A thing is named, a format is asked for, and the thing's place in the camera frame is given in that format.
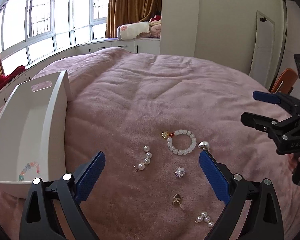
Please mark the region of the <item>red cloth on bench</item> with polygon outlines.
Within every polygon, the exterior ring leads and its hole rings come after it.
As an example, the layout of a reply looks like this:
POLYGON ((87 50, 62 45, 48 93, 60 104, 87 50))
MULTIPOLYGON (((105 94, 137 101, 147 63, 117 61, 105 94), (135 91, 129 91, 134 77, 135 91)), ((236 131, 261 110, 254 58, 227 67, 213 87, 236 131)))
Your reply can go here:
POLYGON ((0 75, 0 90, 4 88, 11 80, 25 72, 25 66, 19 66, 9 75, 0 75))

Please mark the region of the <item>white storage tray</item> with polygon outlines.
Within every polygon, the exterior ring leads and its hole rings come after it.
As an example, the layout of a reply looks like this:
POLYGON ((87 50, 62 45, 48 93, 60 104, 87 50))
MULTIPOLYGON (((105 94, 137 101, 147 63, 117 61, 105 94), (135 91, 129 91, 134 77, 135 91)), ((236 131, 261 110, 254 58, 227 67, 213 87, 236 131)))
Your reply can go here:
POLYGON ((0 189, 26 198, 34 178, 66 172, 65 117, 71 91, 67 71, 15 87, 0 113, 0 189))

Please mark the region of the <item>white rolled pillow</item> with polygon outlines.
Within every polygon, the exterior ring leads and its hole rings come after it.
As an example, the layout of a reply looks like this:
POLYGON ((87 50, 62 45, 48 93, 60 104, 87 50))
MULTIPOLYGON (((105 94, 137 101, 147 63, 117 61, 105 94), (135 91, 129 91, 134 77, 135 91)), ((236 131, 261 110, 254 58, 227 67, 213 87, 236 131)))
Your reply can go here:
POLYGON ((133 40, 150 36, 150 25, 148 22, 124 24, 117 28, 117 38, 119 40, 133 40))

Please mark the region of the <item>pink plush toys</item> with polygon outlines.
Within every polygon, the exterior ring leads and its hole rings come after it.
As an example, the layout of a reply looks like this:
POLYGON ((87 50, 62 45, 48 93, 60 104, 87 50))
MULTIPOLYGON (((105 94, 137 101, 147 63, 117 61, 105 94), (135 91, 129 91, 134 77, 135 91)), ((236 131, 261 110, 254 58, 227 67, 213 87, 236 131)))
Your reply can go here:
POLYGON ((150 37, 161 38, 161 16, 155 15, 149 21, 150 37))

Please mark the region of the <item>orange chair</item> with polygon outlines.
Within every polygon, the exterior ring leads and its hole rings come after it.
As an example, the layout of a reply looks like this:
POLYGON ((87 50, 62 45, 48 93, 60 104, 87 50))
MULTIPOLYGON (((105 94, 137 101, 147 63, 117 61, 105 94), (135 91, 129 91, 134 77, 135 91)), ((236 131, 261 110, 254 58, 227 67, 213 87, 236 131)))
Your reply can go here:
POLYGON ((270 90, 271 93, 282 93, 289 95, 292 90, 293 86, 298 79, 298 74, 291 68, 285 69, 279 78, 275 81, 272 89, 270 90))

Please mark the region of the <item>pink bed blanket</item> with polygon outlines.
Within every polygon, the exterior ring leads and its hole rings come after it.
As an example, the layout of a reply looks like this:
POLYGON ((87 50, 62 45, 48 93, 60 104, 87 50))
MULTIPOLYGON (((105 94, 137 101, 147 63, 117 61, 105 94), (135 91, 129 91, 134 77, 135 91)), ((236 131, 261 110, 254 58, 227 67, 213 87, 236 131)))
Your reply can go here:
POLYGON ((293 184, 288 156, 278 155, 266 133, 243 126, 244 112, 277 120, 289 117, 277 105, 256 101, 263 87, 235 69, 192 57, 133 54, 121 48, 56 61, 39 72, 66 70, 72 100, 65 122, 68 172, 98 151, 106 165, 81 208, 101 239, 203 239, 209 232, 195 218, 216 220, 224 203, 203 174, 195 149, 172 153, 163 131, 186 129, 207 141, 213 157, 245 179, 269 178, 282 212, 285 239, 300 230, 300 187, 293 184), (143 146, 151 163, 136 172, 143 146), (175 178, 177 167, 185 168, 175 178), (180 194, 182 210, 172 205, 180 194))

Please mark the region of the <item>white door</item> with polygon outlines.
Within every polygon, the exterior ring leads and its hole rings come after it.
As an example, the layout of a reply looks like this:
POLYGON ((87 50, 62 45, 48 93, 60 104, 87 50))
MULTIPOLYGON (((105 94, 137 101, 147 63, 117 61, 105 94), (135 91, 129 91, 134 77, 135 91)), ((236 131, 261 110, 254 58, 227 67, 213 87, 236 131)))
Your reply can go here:
POLYGON ((256 15, 255 48, 249 76, 263 86, 266 86, 273 57, 274 38, 274 22, 258 10, 256 15))

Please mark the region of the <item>large bay window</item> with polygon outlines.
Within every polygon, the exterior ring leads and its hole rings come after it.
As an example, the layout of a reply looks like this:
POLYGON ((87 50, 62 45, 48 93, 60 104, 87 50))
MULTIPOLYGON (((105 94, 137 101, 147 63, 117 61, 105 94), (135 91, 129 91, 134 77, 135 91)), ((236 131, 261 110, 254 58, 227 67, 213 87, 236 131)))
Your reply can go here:
POLYGON ((3 71, 106 35, 108 0, 9 0, 0 13, 3 71))

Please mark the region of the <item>four pearl drop earring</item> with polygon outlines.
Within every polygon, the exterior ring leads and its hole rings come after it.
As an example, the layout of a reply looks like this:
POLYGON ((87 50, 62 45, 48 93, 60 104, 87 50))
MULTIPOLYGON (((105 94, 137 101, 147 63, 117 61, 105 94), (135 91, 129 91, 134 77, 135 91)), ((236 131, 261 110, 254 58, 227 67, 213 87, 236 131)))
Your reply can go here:
POLYGON ((143 171, 147 165, 151 163, 152 153, 150 152, 150 147, 148 145, 143 146, 144 156, 142 162, 138 165, 133 165, 136 172, 143 171))

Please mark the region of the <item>brown right curtain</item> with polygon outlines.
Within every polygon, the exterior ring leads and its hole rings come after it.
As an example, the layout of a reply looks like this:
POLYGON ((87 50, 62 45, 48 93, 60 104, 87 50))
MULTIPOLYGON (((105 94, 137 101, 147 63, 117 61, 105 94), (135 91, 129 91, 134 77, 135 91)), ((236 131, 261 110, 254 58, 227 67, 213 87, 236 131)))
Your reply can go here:
POLYGON ((161 7, 162 0, 109 0, 105 37, 117 37, 123 24, 149 21, 161 14, 161 7))

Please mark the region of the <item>pearl cluster earring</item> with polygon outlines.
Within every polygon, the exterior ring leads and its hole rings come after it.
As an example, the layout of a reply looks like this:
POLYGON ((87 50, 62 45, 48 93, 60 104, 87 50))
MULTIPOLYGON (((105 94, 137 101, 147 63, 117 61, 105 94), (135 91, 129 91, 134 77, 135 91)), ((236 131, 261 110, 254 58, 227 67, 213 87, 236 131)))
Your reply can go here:
POLYGON ((214 222, 206 211, 201 212, 195 219, 195 223, 205 223, 208 228, 213 228, 214 222))

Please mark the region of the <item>gold heart earring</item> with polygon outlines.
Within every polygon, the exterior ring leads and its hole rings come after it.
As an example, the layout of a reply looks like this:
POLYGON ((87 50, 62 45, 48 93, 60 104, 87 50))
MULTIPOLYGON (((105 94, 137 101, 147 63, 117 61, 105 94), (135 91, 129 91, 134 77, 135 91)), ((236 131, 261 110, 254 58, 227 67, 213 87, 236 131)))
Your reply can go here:
POLYGON ((177 205, 182 210, 185 210, 185 207, 183 206, 183 204, 181 203, 181 201, 182 201, 182 198, 181 198, 180 194, 175 194, 173 196, 172 205, 177 205))

